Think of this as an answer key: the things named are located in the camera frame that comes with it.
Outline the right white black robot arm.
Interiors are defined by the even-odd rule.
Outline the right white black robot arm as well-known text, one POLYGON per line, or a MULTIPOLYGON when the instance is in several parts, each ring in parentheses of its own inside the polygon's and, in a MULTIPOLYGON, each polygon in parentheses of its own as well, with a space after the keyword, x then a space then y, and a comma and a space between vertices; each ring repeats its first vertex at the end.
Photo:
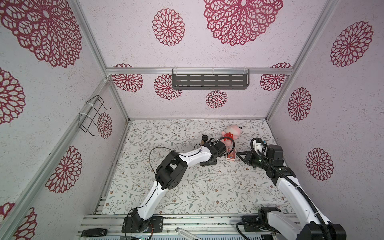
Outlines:
POLYGON ((299 220, 296 224, 281 210, 263 207, 258 212, 258 228, 275 231, 287 240, 345 240, 347 233, 339 224, 333 224, 302 189, 296 174, 284 165, 283 149, 267 145, 259 139, 251 143, 251 150, 236 156, 246 165, 266 171, 273 185, 283 193, 299 220))

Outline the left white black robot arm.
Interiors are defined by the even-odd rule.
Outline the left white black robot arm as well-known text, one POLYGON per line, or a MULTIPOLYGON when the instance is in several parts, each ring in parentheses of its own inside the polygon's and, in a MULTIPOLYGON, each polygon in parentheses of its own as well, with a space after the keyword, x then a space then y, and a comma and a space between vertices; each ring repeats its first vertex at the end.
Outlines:
POLYGON ((159 233, 161 218, 154 218, 153 215, 165 194, 182 181, 189 167, 216 165, 217 158, 226 154, 227 147, 221 141, 205 142, 200 148, 183 154, 170 151, 154 171, 155 181, 143 203, 130 210, 125 217, 122 233, 159 233))

